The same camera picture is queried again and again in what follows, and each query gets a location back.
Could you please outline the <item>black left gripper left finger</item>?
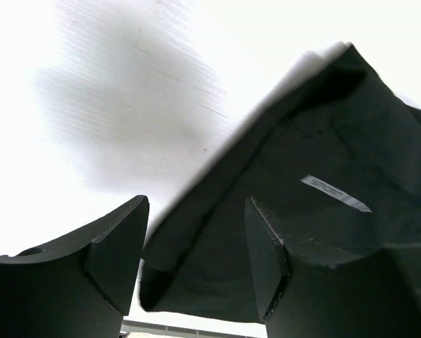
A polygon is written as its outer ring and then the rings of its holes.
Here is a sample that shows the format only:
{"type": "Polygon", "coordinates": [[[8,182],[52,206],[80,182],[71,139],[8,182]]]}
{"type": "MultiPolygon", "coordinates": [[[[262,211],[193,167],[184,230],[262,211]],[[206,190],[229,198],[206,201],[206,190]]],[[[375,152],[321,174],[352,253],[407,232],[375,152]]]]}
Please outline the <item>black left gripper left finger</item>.
{"type": "Polygon", "coordinates": [[[118,337],[149,216],[136,196],[17,256],[0,256],[0,337],[118,337]]]}

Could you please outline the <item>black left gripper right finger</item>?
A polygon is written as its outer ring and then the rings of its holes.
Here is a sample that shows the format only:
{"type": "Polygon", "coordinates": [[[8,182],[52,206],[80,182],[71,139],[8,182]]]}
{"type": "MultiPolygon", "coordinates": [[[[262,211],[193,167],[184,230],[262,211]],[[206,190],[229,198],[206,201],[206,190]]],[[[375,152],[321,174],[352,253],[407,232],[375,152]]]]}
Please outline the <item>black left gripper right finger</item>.
{"type": "Polygon", "coordinates": [[[421,337],[421,243],[365,256],[245,202],[256,306],[269,337],[421,337]]]}

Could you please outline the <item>black shorts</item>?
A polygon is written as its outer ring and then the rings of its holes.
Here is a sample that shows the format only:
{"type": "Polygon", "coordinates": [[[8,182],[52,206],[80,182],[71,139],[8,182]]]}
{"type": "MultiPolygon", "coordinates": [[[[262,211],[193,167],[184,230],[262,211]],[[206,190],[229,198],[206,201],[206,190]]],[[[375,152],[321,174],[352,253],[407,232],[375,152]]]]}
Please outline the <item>black shorts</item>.
{"type": "Polygon", "coordinates": [[[159,222],[142,256],[145,311],[258,322],[248,198],[354,254],[421,242],[421,110],[346,47],[264,108],[159,222]]]}

